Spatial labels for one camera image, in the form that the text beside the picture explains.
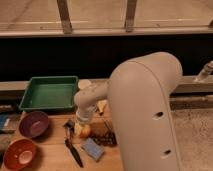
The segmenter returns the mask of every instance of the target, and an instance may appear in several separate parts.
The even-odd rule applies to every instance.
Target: black wall
[[[213,34],[0,39],[0,81],[32,76],[109,77],[126,59],[170,52],[184,75],[196,75],[213,60]]]

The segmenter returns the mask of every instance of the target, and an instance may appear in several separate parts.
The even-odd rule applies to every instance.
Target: floor
[[[67,0],[74,28],[122,28],[126,0]],[[212,0],[138,0],[135,27],[203,26]],[[56,0],[1,0],[0,30],[61,29]]]
[[[183,171],[213,170],[213,108],[172,112]]]

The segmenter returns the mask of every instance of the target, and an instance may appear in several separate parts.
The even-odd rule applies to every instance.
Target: small object
[[[76,148],[72,145],[72,142],[69,139],[65,140],[65,145],[70,150],[71,154],[73,155],[75,161],[78,163],[80,167],[83,167],[83,163],[81,161],[80,155]]]
[[[107,100],[100,100],[98,101],[98,110],[99,110],[99,115],[102,116],[104,114],[104,108],[106,107]]]
[[[76,122],[74,131],[77,136],[81,134],[82,129],[83,129],[83,126],[80,125],[78,122]]]
[[[10,170],[21,170],[34,159],[36,146],[29,139],[21,139],[12,143],[6,150],[3,162]]]
[[[82,148],[97,162],[103,155],[103,149],[97,145],[91,138],[88,138]]]
[[[89,124],[84,125],[81,133],[79,135],[80,138],[88,138],[92,132],[92,129]]]
[[[73,122],[72,120],[68,120],[65,124],[64,127],[68,127],[71,129],[71,131],[74,133],[75,130],[75,122]]]
[[[34,111],[28,113],[28,115],[21,120],[19,131],[27,138],[36,138],[43,134],[48,126],[48,115],[42,111]]]

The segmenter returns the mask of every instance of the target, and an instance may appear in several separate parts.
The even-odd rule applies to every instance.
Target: purple bowl
[[[35,138],[43,134],[49,126],[49,118],[45,112],[28,113],[19,125],[20,133],[27,138]]]

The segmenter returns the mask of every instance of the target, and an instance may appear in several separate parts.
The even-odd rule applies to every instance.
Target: glass window
[[[56,0],[0,0],[0,30],[61,29]]]
[[[123,28],[125,0],[68,0],[73,28]]]
[[[138,0],[135,27],[207,26],[213,0]]]

